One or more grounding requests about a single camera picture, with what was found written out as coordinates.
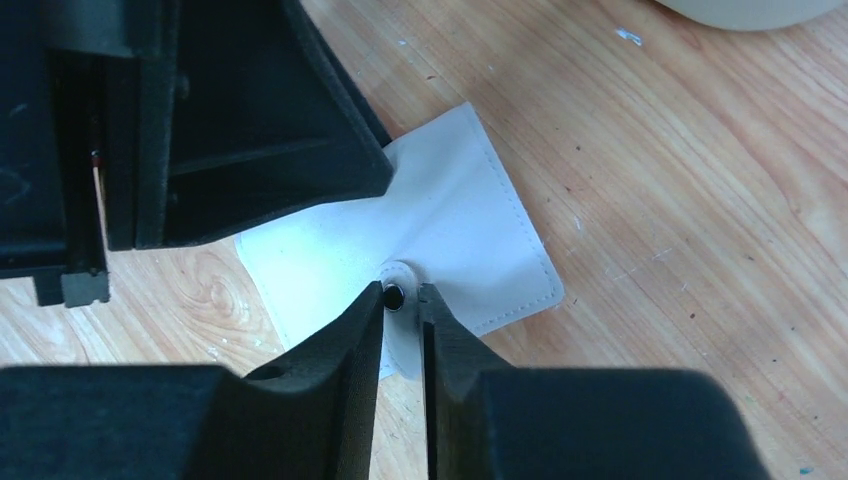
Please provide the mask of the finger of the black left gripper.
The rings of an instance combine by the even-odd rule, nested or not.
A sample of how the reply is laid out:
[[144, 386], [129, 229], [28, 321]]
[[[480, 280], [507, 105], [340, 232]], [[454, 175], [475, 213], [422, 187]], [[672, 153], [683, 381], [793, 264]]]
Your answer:
[[1, 5], [1, 275], [31, 279], [42, 306], [110, 298], [95, 64], [139, 55], [136, 1]]
[[382, 196], [390, 137], [298, 1], [168, 1], [140, 68], [135, 245]]

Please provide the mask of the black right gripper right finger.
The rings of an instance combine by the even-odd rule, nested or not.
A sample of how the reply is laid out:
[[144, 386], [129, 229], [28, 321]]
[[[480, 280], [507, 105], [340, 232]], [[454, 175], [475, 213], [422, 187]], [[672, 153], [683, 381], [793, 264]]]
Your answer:
[[687, 369], [530, 368], [421, 286], [432, 479], [765, 479], [726, 391]]

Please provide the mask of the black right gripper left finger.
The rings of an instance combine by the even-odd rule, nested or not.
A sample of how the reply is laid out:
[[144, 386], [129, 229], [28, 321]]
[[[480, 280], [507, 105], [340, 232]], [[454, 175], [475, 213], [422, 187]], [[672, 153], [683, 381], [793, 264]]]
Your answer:
[[1, 475], [364, 479], [383, 313], [372, 282], [246, 376], [218, 364], [5, 368]]

